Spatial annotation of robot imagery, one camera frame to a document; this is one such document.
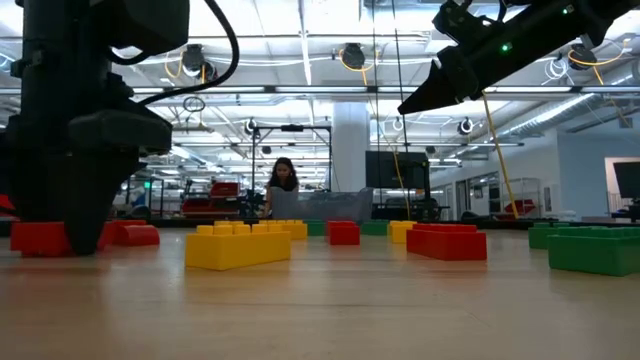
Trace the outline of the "yellow toy brick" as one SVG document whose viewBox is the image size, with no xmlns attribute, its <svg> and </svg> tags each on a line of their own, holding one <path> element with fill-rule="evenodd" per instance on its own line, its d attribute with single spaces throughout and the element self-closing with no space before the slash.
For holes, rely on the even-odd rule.
<svg viewBox="0 0 640 360">
<path fill-rule="evenodd" d="M 288 233 L 292 240 L 306 240 L 308 237 L 308 226 L 302 220 L 259 220 L 257 223 L 218 220 L 213 224 L 214 235 L 282 232 Z"/>
<path fill-rule="evenodd" d="M 185 266 L 208 270 L 229 270 L 277 261 L 291 257 L 291 233 L 259 231 L 235 234 L 226 227 L 215 234 L 218 226 L 206 226 L 186 236 Z"/>
<path fill-rule="evenodd" d="M 407 231 L 412 229 L 415 224 L 415 221 L 390 221 L 387 227 L 388 239 L 393 244 L 405 244 Z"/>
</svg>

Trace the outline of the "red tool cart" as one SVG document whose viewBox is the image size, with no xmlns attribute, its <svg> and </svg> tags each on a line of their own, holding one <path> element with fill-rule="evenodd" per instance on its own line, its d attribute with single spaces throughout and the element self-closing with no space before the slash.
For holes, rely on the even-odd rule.
<svg viewBox="0 0 640 360">
<path fill-rule="evenodd" d="M 216 182 L 207 191 L 186 193 L 181 205 L 185 217 L 232 218 L 240 213 L 239 184 Z"/>
</svg>

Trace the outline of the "silver ventilation duct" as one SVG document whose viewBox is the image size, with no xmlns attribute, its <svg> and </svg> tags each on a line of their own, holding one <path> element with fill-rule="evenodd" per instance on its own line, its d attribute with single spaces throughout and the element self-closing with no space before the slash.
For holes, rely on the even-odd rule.
<svg viewBox="0 0 640 360">
<path fill-rule="evenodd" d="M 561 102 L 541 105 L 516 117 L 500 128 L 497 138 L 522 136 L 529 132 L 544 131 L 547 127 L 568 121 L 578 115 L 580 110 L 588 110 L 605 100 L 601 94 L 588 93 L 574 96 Z"/>
</svg>

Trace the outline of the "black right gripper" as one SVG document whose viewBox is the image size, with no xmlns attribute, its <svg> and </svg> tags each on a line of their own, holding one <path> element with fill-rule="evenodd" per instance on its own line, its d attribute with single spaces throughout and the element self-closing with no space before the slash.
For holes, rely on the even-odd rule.
<svg viewBox="0 0 640 360">
<path fill-rule="evenodd" d="M 481 93 L 546 53 L 540 19 L 480 24 L 472 32 L 469 62 L 458 47 L 446 47 L 433 60 L 428 78 L 398 107 L 400 114 L 454 106 Z"/>
</svg>

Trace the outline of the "black aluminium table frame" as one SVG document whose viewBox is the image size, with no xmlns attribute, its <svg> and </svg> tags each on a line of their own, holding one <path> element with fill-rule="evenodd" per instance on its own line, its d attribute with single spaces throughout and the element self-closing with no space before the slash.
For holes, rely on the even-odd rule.
<svg viewBox="0 0 640 360">
<path fill-rule="evenodd" d="M 8 237 L 11 233 L 11 227 L 15 219 L 0 218 L 0 237 Z M 159 219 L 152 218 L 147 221 L 148 224 L 157 228 L 169 228 L 169 229 L 195 229 L 198 225 L 212 225 L 212 220 L 206 219 Z M 545 220 L 514 220 L 514 221 L 481 221 L 478 219 L 471 219 L 470 221 L 441 221 L 441 224 L 445 225 L 474 225 L 478 229 L 482 230 L 527 230 L 533 227 L 535 224 L 548 224 L 557 225 L 564 224 L 564 221 L 545 221 Z M 613 223 L 604 222 L 568 222 L 569 226 L 573 227 L 591 227 L 591 226 L 603 226 L 603 227 L 636 227 L 640 228 L 640 221 L 636 223 L 618 223 L 616 220 Z"/>
</svg>

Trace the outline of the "clear plastic bin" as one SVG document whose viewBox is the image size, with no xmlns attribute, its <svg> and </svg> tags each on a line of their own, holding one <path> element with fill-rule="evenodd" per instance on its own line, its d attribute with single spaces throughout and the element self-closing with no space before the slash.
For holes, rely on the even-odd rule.
<svg viewBox="0 0 640 360">
<path fill-rule="evenodd" d="M 274 219 L 318 221 L 354 221 L 372 216 L 373 188 L 358 192 L 287 192 L 271 190 L 271 215 Z"/>
</svg>

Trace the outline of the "long ceiling light strip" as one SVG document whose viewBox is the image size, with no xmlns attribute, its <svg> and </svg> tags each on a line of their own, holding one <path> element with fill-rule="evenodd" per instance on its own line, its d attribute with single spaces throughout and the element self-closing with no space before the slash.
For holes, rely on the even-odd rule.
<svg viewBox="0 0 640 360">
<path fill-rule="evenodd" d="M 202 90 L 205 94 L 411 94 L 415 86 L 222 86 Z M 490 86 L 487 94 L 640 93 L 640 85 L 599 86 Z"/>
</svg>

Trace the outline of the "person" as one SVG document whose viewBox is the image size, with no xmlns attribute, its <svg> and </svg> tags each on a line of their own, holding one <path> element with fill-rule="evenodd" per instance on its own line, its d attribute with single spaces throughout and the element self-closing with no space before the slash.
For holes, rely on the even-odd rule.
<svg viewBox="0 0 640 360">
<path fill-rule="evenodd" d="M 286 192 L 299 192 L 299 180 L 292 161 L 287 157 L 280 157 L 276 160 L 271 177 L 265 187 L 265 208 L 264 217 L 268 218 L 272 211 L 272 189 L 279 188 Z"/>
</svg>

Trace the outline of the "black monitor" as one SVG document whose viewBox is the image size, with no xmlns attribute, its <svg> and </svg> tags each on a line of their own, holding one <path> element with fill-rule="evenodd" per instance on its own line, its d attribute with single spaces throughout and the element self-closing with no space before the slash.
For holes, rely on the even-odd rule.
<svg viewBox="0 0 640 360">
<path fill-rule="evenodd" d="M 620 196 L 640 199 L 640 162 L 619 162 L 613 166 Z"/>
<path fill-rule="evenodd" d="M 366 151 L 365 185 L 379 189 L 430 187 L 429 161 L 425 153 Z"/>
</svg>

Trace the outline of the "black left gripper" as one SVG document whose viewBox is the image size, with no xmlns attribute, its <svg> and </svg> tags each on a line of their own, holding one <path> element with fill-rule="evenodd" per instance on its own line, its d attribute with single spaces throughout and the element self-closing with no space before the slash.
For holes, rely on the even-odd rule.
<svg viewBox="0 0 640 360">
<path fill-rule="evenodd" d="M 142 168 L 139 159 L 172 146 L 167 121 L 134 114 L 133 91 L 111 71 L 114 63 L 129 60 L 113 52 L 32 52 L 10 68 L 21 80 L 20 111 L 12 117 L 12 204 L 28 222 L 64 219 L 77 255 L 96 252 L 114 197 Z M 56 109 L 65 118 L 90 114 L 68 125 L 70 183 L 78 188 L 69 192 L 65 214 L 55 166 L 65 148 L 66 122 L 47 117 Z"/>
</svg>

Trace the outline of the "white pillar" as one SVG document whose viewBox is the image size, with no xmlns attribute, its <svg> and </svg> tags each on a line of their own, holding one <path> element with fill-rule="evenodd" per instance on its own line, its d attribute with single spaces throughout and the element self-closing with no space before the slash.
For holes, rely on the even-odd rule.
<svg viewBox="0 0 640 360">
<path fill-rule="evenodd" d="M 364 102 L 335 102 L 332 118 L 332 190 L 358 192 L 365 187 L 370 114 Z"/>
</svg>

